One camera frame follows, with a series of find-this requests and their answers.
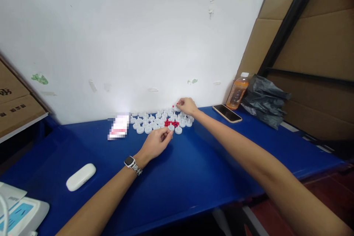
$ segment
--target smartwatch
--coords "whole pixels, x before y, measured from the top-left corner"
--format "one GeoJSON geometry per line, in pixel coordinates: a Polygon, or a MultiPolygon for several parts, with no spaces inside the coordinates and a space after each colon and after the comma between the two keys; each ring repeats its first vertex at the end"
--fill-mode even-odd
{"type": "Polygon", "coordinates": [[[125,164],[128,168],[131,168],[131,169],[135,170],[135,172],[136,172],[136,174],[137,174],[138,176],[143,172],[143,170],[138,167],[138,165],[136,164],[135,159],[134,159],[132,156],[127,157],[127,158],[125,159],[125,161],[124,161],[124,164],[125,164]]]}

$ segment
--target smartphone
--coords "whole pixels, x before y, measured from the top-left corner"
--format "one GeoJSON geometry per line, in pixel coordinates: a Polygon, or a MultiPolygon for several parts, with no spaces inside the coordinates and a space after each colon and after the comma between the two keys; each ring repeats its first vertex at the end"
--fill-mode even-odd
{"type": "Polygon", "coordinates": [[[231,111],[228,107],[226,107],[225,105],[215,105],[213,106],[213,109],[216,110],[221,116],[223,116],[227,121],[229,121],[230,123],[237,123],[237,122],[241,122],[242,118],[239,117],[236,113],[234,113],[233,111],[231,111]]]}

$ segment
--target person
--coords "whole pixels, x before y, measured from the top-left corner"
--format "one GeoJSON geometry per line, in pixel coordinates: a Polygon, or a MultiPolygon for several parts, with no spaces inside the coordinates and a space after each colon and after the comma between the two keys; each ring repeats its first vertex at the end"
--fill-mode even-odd
{"type": "MultiPolygon", "coordinates": [[[[353,235],[349,226],[307,190],[273,155],[204,114],[192,98],[181,98],[177,107],[201,123],[263,187],[297,235],[353,235]]],[[[133,156],[136,164],[143,169],[166,149],[172,137],[173,131],[167,127],[153,130],[141,150],[133,156]]],[[[136,171],[123,167],[81,207],[57,236],[100,235],[136,177],[136,171]]]]}

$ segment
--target blue table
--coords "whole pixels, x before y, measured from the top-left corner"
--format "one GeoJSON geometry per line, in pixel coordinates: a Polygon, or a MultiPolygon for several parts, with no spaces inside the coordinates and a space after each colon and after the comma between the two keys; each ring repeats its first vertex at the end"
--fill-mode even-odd
{"type": "MultiPolygon", "coordinates": [[[[278,158],[299,179],[344,164],[282,126],[274,130],[243,110],[243,121],[230,124],[211,107],[201,108],[278,158]]],[[[111,122],[95,121],[57,127],[0,178],[28,191],[28,197],[48,202],[41,235],[56,232],[134,155],[147,135],[132,125],[126,138],[107,140],[111,122]],[[87,163],[96,174],[75,192],[66,180],[87,163]]],[[[103,235],[135,235],[158,226],[260,195],[262,188],[198,122],[174,135],[167,149],[136,179],[103,235]]]]}

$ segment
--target white wall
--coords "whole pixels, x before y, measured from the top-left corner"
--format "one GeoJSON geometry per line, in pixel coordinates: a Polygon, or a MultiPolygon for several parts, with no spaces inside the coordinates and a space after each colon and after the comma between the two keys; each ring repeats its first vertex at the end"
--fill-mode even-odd
{"type": "Polygon", "coordinates": [[[0,0],[0,50],[63,124],[154,111],[181,96],[217,104],[263,0],[215,0],[211,19],[209,1],[0,0]],[[49,84],[31,80],[36,73],[49,84]]]}

